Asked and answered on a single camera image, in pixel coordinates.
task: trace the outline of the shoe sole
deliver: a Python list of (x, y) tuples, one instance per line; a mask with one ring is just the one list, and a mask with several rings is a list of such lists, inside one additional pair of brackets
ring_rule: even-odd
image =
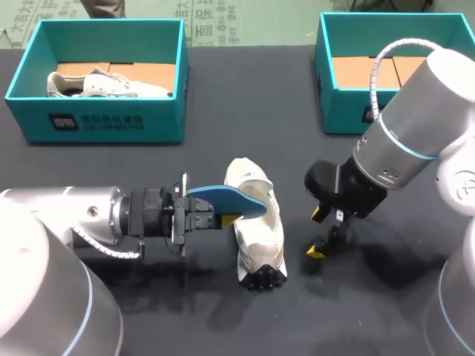
[(262, 265), (255, 273), (250, 273), (243, 267), (241, 258), (240, 255), (237, 256), (237, 269), (244, 270), (246, 275), (239, 283), (250, 291), (271, 291), (275, 287), (280, 288), (287, 280), (280, 270), (269, 264)]

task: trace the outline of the logo on box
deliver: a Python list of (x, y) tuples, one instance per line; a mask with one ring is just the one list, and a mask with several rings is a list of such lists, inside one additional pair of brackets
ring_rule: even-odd
[(51, 124), (56, 131), (78, 131), (74, 116), (70, 113), (50, 113)]

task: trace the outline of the white cable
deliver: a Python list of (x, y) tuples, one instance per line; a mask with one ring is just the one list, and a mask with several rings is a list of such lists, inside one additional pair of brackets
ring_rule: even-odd
[(441, 49), (438, 44), (428, 41), (427, 39), (399, 39), (393, 43), (386, 46), (376, 57), (374, 61), (373, 70), (371, 71), (370, 77), (370, 100), (371, 100), (371, 111), (373, 112), (373, 120), (378, 119), (379, 116), (379, 106), (378, 106), (378, 97), (376, 96), (376, 76), (378, 75), (379, 65), (385, 56), (396, 47), (401, 47), (405, 45), (418, 45), (421, 47), (429, 48), (430, 50)]
[(26, 208), (31, 212), (31, 213), (37, 213), (40, 215), (44, 215), (45, 218), (52, 218), (53, 220), (56, 220), (58, 222), (61, 222), (63, 224), (66, 224), (71, 230), (76, 232), (85, 242), (87, 242), (91, 247), (95, 248), (97, 251), (108, 255), (109, 257), (113, 258), (119, 258), (122, 260), (135, 260), (137, 258), (140, 258), (140, 254), (138, 252), (119, 252), (119, 251), (114, 251), (111, 250), (110, 248), (105, 247), (103, 244), (97, 242), (90, 234), (88, 234), (86, 231), (84, 231), (83, 228), (80, 228), (79, 226), (76, 226), (76, 224), (72, 223), (71, 221), (68, 221), (66, 219), (63, 219), (58, 216), (53, 216), (51, 214), (45, 214), (42, 211), (34, 210), (31, 209), (26, 205)]
[(101, 243), (98, 243), (93, 237), (91, 237), (86, 231), (84, 231), (79, 226), (75, 226), (74, 224), (68, 223), (68, 226), (76, 232), (85, 242), (87, 242), (91, 247), (94, 247), (97, 251), (102, 252), (103, 254), (107, 254), (110, 257), (120, 258), (123, 260), (135, 260), (140, 258), (140, 254), (138, 252), (118, 252), (111, 250), (110, 248), (105, 247)]

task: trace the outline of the person's leg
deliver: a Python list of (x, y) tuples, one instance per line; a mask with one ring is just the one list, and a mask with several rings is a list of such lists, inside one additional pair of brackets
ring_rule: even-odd
[(125, 0), (81, 0), (92, 19), (125, 18)]

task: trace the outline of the blue insole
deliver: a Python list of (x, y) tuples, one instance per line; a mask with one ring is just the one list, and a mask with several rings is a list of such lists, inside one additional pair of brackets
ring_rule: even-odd
[(244, 219), (260, 217), (267, 212), (264, 202), (230, 185), (208, 185), (190, 189), (189, 197), (203, 199), (213, 205), (217, 215), (243, 215)]

